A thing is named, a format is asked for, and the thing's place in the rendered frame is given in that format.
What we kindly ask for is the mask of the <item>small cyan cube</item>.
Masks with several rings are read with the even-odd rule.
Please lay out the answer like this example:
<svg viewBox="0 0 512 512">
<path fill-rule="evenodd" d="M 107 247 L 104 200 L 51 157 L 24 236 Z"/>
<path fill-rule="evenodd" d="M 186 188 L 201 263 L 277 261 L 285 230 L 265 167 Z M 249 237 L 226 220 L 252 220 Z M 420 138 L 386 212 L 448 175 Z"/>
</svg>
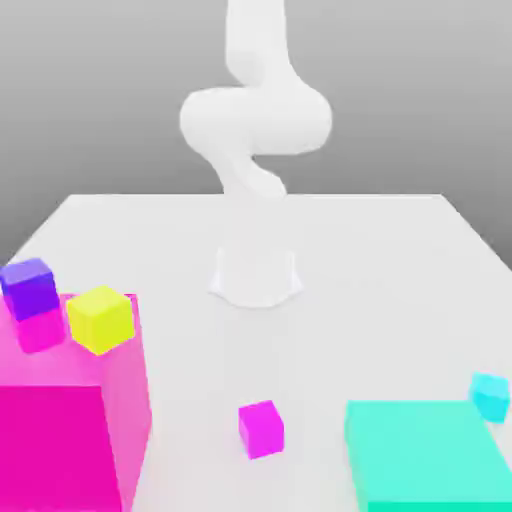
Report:
<svg viewBox="0 0 512 512">
<path fill-rule="evenodd" d="M 474 373 L 469 398 L 486 421 L 502 424 L 510 405 L 509 381 L 501 376 Z"/>
</svg>

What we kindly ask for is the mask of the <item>small yellow cube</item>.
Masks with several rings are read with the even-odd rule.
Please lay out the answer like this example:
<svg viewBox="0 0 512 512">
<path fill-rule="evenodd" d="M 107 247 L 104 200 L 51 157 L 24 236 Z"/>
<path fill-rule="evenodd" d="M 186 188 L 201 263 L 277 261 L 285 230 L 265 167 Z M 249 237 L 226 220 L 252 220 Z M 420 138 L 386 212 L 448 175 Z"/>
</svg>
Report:
<svg viewBox="0 0 512 512">
<path fill-rule="evenodd" d="M 131 299 L 108 286 L 69 299 L 66 312 L 73 340 L 97 356 L 135 336 Z"/>
</svg>

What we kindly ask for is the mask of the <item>small purple cube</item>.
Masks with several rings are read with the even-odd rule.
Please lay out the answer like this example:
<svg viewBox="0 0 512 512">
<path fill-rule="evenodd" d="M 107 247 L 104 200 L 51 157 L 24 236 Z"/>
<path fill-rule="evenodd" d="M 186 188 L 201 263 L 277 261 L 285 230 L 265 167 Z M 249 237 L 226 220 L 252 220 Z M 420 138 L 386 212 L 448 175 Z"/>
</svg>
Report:
<svg viewBox="0 0 512 512">
<path fill-rule="evenodd" d="M 59 307 L 54 275 L 40 258 L 12 263 L 0 269 L 0 287 L 17 321 Z"/>
</svg>

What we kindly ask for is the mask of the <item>large pink box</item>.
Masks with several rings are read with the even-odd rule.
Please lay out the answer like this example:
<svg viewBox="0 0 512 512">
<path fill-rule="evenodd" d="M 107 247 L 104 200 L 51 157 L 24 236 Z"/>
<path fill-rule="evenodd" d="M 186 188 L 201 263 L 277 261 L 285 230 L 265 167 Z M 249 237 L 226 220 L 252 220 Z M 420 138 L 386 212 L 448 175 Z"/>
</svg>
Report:
<svg viewBox="0 0 512 512">
<path fill-rule="evenodd" d="M 0 512 L 132 512 L 152 415 L 142 330 L 22 351 L 0 298 Z"/>
</svg>

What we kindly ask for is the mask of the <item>small magenta cube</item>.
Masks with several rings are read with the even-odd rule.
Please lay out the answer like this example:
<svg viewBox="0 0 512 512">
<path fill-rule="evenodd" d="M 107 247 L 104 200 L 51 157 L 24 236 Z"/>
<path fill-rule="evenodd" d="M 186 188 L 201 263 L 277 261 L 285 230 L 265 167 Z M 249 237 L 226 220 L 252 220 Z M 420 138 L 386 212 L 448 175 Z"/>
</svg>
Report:
<svg viewBox="0 0 512 512">
<path fill-rule="evenodd" d="M 66 336 L 60 309 L 15 320 L 14 329 L 22 351 L 27 354 L 48 350 L 62 343 Z"/>
<path fill-rule="evenodd" d="M 284 422 L 272 400 L 240 407 L 238 430 L 250 460 L 284 450 Z"/>
</svg>

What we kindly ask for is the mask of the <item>large turquoise box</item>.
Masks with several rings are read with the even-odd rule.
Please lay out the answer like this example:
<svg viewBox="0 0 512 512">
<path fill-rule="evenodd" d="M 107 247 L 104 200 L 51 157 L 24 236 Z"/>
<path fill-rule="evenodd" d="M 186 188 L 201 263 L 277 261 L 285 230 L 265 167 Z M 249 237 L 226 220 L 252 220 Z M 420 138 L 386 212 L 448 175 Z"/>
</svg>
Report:
<svg viewBox="0 0 512 512">
<path fill-rule="evenodd" d="M 512 512 L 512 469 L 468 401 L 346 407 L 358 512 Z"/>
</svg>

